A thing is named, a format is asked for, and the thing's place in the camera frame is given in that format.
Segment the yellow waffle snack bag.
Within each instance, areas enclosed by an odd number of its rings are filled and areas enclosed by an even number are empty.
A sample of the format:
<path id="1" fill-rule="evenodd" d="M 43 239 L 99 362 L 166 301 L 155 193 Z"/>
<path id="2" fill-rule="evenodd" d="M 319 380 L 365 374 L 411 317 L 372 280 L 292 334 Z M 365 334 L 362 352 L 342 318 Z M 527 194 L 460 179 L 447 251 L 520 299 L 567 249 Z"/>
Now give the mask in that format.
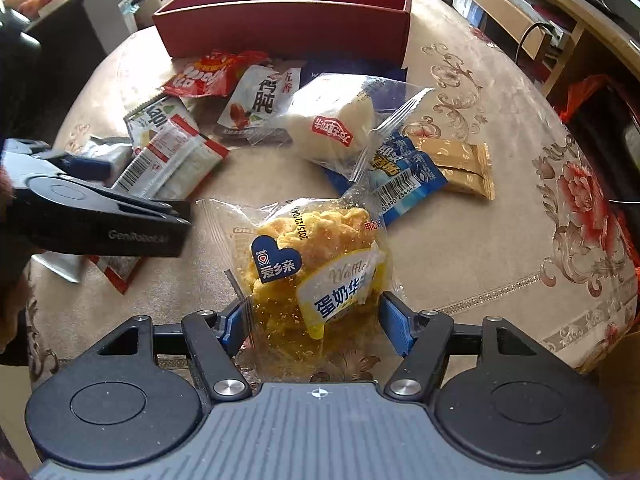
<path id="1" fill-rule="evenodd" d="M 378 200 L 352 188 L 261 207 L 198 204 L 248 304 L 236 360 L 260 382 L 368 382 L 392 362 L 378 302 L 393 260 Z"/>

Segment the round bun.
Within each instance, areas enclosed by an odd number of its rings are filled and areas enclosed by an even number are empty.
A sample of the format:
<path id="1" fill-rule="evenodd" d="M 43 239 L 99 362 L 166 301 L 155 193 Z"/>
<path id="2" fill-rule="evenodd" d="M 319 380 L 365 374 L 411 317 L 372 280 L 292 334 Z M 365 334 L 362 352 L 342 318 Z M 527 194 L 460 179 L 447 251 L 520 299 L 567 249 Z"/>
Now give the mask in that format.
<path id="1" fill-rule="evenodd" d="M 274 118 L 295 153 L 349 181 L 360 178 L 375 151 L 420 106 L 431 88 L 391 113 L 376 112 L 370 96 L 326 74 L 297 90 Z"/>

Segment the Kaprons wafer packet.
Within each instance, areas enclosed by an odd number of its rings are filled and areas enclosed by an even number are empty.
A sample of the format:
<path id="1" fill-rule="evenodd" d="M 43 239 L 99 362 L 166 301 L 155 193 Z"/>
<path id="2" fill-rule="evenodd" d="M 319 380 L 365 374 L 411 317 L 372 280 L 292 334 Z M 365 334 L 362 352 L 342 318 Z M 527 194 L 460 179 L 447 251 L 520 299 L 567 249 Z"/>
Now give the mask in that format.
<path id="1" fill-rule="evenodd" d="M 124 117 L 134 154 L 139 154 L 157 134 L 163 132 L 174 115 L 192 128 L 198 124 L 178 96 L 159 94 L 142 103 Z"/>

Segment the gold foil snack packet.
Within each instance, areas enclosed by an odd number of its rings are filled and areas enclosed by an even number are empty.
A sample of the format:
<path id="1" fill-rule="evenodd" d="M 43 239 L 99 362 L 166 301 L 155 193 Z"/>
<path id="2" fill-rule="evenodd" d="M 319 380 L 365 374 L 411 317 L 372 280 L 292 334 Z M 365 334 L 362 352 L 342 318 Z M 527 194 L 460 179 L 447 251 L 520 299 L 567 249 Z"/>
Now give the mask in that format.
<path id="1" fill-rule="evenodd" d="M 472 194 L 485 200 L 496 198 L 491 157 L 486 143 L 409 136 L 414 146 L 431 157 L 447 180 L 450 191 Z"/>

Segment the dark long side table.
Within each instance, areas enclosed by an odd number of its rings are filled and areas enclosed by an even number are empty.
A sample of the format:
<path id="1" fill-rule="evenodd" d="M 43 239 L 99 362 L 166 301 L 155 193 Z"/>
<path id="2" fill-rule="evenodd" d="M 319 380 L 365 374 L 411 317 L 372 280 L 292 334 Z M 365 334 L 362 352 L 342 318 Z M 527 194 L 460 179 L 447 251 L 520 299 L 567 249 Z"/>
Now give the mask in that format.
<path id="1" fill-rule="evenodd" d="M 39 48 L 28 54 L 29 65 L 1 78 L 10 136 L 43 139 L 58 131 L 94 70 L 130 35 L 119 1 L 70 0 L 26 26 Z"/>

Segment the wooden TV cabinet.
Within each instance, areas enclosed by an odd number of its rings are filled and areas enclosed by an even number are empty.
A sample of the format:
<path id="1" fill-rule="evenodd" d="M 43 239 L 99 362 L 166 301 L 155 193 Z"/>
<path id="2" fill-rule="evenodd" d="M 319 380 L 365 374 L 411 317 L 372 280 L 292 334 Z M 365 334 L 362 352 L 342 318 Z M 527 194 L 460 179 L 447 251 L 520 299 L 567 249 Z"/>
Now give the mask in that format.
<path id="1" fill-rule="evenodd" d="M 639 97 L 639 5 L 627 23 L 601 0 L 471 0 L 518 46 L 516 64 L 558 104 L 572 84 L 605 75 Z"/>

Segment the red cardboard box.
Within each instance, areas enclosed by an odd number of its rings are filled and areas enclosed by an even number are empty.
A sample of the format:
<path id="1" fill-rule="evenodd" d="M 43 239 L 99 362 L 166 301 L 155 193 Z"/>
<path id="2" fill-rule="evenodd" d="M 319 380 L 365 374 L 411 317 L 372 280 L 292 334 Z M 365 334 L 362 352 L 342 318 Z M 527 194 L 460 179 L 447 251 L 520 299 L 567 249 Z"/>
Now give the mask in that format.
<path id="1" fill-rule="evenodd" d="M 153 21 L 173 58 L 214 49 L 404 62 L 412 0 L 171 0 Z"/>

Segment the orange plastic bag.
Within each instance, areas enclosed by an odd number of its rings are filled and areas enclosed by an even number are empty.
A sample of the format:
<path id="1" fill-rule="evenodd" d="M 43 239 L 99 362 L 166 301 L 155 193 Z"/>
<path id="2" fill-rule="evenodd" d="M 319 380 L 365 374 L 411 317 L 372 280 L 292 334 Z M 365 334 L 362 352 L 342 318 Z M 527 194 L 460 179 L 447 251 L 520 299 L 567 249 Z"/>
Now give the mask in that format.
<path id="1" fill-rule="evenodd" d="M 560 121 L 566 125 L 582 104 L 604 88 L 616 92 L 626 104 L 632 103 L 630 94 L 618 81 L 605 74 L 591 75 L 582 81 L 571 84 L 567 90 L 565 104 L 560 107 L 555 107 Z"/>

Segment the silver foil snack packet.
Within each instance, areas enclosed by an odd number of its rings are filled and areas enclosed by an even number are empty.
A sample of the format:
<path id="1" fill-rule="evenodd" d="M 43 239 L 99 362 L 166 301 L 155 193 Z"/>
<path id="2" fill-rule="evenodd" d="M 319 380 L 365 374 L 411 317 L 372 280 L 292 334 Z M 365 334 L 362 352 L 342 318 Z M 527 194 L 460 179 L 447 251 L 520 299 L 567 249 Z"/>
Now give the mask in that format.
<path id="1" fill-rule="evenodd" d="M 79 151 L 80 156 L 109 162 L 112 166 L 110 176 L 105 180 L 107 186 L 112 186 L 122 172 L 132 161 L 134 150 L 128 139 L 113 136 L 112 138 L 96 138 L 89 140 Z"/>

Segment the blue wafer biscuit packet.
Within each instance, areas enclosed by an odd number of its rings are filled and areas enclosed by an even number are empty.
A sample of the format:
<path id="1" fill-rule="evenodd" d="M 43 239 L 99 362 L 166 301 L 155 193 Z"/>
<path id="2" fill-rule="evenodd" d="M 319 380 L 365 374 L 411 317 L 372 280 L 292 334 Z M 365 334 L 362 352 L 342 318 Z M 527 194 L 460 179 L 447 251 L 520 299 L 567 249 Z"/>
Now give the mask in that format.
<path id="1" fill-rule="evenodd" d="M 346 60 L 346 58 L 311 58 L 300 71 L 300 85 L 326 74 L 334 86 L 339 81 L 350 84 L 370 96 L 376 112 L 391 113 L 420 91 L 407 82 L 407 70 L 380 61 Z"/>

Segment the red Trolli candy bag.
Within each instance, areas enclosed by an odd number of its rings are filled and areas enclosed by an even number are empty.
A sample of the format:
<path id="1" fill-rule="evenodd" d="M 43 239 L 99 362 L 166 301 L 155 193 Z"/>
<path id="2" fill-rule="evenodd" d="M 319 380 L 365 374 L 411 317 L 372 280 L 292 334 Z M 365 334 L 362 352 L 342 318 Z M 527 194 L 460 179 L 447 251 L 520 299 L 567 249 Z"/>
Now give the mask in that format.
<path id="1" fill-rule="evenodd" d="M 269 60 L 269 54 L 262 51 L 231 53 L 213 50 L 208 55 L 186 64 L 178 74 L 162 85 L 162 90 L 179 98 L 225 98 L 234 90 L 250 66 L 260 65 Z"/>

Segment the blue white snack bar wrapper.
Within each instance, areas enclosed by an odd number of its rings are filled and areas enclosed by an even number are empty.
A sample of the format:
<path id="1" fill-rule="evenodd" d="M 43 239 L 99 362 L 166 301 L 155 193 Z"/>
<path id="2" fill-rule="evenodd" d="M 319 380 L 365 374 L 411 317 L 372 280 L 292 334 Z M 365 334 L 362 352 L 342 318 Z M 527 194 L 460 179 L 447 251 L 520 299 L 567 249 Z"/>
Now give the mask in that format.
<path id="1" fill-rule="evenodd" d="M 380 213 L 366 223 L 368 231 L 389 226 L 447 184 L 431 157 L 398 132 L 392 133 L 375 153 L 366 175 Z"/>

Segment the red white snack packet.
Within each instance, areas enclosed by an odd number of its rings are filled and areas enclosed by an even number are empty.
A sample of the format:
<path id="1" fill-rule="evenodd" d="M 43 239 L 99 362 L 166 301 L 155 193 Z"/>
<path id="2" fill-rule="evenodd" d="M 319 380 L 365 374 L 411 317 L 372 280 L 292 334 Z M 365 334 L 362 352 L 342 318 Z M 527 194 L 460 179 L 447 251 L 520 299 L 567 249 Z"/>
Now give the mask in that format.
<path id="1" fill-rule="evenodd" d="M 202 136 L 175 114 L 130 162 L 112 189 L 148 200 L 186 200 L 227 155 L 224 146 Z"/>

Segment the white duck gizzard packet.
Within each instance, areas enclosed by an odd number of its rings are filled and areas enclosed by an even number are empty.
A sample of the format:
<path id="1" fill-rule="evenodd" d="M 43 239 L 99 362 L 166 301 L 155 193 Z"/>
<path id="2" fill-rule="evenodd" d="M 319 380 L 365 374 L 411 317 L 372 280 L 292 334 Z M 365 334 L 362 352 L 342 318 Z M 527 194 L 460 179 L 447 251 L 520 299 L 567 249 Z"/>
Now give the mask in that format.
<path id="1" fill-rule="evenodd" d="M 275 134 L 274 118 L 299 89 L 301 73 L 295 66 L 283 72 L 270 66 L 250 66 L 220 113 L 214 133 L 249 144 Z"/>

